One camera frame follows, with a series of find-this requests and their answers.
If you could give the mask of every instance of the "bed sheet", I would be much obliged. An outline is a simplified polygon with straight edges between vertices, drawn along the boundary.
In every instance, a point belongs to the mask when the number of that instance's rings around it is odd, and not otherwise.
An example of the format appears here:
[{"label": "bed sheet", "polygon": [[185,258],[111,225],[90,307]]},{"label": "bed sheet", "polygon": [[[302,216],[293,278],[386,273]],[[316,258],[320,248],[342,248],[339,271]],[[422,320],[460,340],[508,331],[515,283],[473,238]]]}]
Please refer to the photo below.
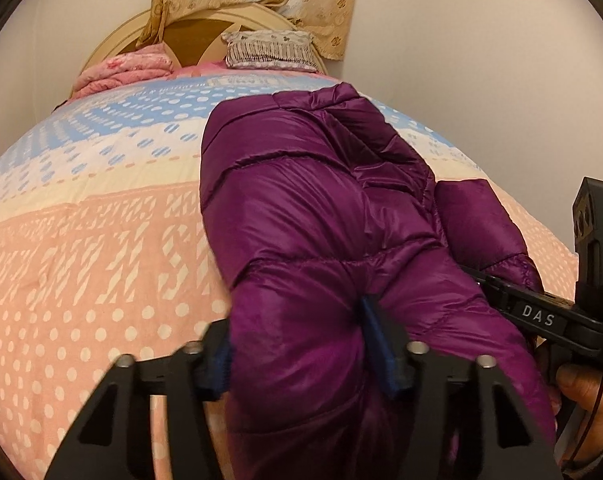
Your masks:
[{"label": "bed sheet", "polygon": [[[214,106],[334,84],[299,73],[186,69],[63,106],[0,158],[0,444],[26,479],[43,478],[117,355],[169,354],[226,315],[198,196],[201,137]],[[487,178],[446,139],[372,101],[437,179]],[[570,297],[574,255],[494,188],[547,290]],[[162,407],[153,398],[153,455],[158,480],[167,480]],[[232,478],[223,405],[208,408]]]}]

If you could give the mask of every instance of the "gray patterned pillow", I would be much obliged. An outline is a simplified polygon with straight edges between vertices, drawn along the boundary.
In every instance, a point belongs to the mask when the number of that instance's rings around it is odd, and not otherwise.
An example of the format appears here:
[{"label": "gray patterned pillow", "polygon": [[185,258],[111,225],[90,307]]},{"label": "gray patterned pillow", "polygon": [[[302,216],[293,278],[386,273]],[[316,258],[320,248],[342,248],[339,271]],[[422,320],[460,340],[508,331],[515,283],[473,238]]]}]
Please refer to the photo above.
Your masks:
[{"label": "gray patterned pillow", "polygon": [[271,68],[321,72],[312,52],[312,35],[300,30],[225,32],[229,68]]}]

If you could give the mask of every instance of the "silver bolt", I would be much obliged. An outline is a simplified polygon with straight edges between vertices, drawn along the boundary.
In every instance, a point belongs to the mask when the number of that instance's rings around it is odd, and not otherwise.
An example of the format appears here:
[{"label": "silver bolt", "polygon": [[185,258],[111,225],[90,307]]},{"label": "silver bolt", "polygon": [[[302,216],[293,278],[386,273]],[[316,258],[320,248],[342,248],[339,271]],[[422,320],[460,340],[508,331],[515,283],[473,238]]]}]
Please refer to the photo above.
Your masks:
[{"label": "silver bolt", "polygon": [[203,344],[201,341],[190,341],[190,343],[186,343],[184,346],[184,352],[188,355],[197,355],[203,352]]},{"label": "silver bolt", "polygon": [[120,368],[130,368],[135,362],[135,358],[130,354],[123,354],[117,358],[116,364]]},{"label": "silver bolt", "polygon": [[421,341],[411,341],[408,343],[408,351],[411,354],[424,355],[430,351],[430,347]]},{"label": "silver bolt", "polygon": [[482,368],[494,368],[497,366],[497,359],[492,355],[480,355],[477,358],[477,364]]}]

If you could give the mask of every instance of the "purple fabric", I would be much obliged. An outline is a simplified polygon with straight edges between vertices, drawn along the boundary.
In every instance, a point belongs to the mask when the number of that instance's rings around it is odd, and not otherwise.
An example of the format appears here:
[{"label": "purple fabric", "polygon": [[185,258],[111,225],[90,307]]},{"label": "purple fabric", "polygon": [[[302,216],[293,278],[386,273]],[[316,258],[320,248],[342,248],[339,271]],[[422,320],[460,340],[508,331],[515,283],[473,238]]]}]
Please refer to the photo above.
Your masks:
[{"label": "purple fabric", "polygon": [[365,367],[354,313],[363,294],[379,294],[438,351],[494,355],[553,440],[525,339],[453,259],[539,288],[521,234],[485,181],[436,186],[350,85],[218,105],[200,190],[232,295],[226,418],[237,480],[393,474],[410,413]]}]

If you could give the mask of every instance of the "white wall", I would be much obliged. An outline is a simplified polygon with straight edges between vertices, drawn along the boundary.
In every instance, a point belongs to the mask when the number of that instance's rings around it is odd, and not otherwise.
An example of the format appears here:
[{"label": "white wall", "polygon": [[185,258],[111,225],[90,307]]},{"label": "white wall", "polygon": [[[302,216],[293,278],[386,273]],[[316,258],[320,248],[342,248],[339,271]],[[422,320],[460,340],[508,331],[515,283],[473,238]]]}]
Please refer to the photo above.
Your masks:
[{"label": "white wall", "polygon": [[[0,154],[149,5],[24,0],[0,35]],[[586,0],[358,0],[330,70],[448,137],[571,244],[581,178],[603,179],[603,22]]]}]

